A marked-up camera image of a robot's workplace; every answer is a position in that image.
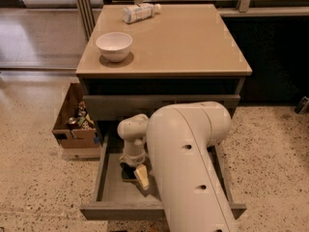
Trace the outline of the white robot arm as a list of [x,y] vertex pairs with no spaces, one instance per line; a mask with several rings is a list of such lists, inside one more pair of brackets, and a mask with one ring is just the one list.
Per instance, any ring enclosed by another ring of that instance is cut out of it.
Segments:
[[239,231],[208,153],[230,128],[229,112],[215,101],[167,105],[119,124],[121,161],[135,169],[143,188],[149,181],[142,164],[151,161],[171,232]]

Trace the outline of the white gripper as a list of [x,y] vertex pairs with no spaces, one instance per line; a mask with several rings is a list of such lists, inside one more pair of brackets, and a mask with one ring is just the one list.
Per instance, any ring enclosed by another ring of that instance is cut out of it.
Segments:
[[143,190],[147,190],[150,186],[147,167],[142,164],[145,161],[145,158],[145,153],[141,153],[136,156],[122,153],[119,158],[120,162],[126,163],[130,167],[136,167],[136,169],[134,170],[134,175]]

